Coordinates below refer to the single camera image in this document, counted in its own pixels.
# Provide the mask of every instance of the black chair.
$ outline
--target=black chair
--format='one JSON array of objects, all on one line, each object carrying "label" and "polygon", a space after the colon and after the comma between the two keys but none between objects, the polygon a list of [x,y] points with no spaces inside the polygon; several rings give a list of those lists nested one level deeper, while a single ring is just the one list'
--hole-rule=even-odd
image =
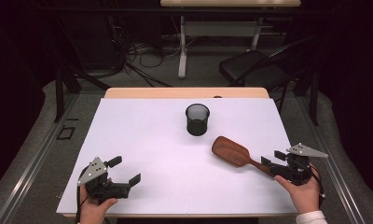
[{"label": "black chair", "polygon": [[283,88],[279,113],[291,80],[306,74],[310,67],[310,49],[317,36],[309,36],[287,44],[266,56],[259,50],[251,50],[224,60],[219,64],[219,72],[229,82],[229,86],[263,87],[267,91]]}]

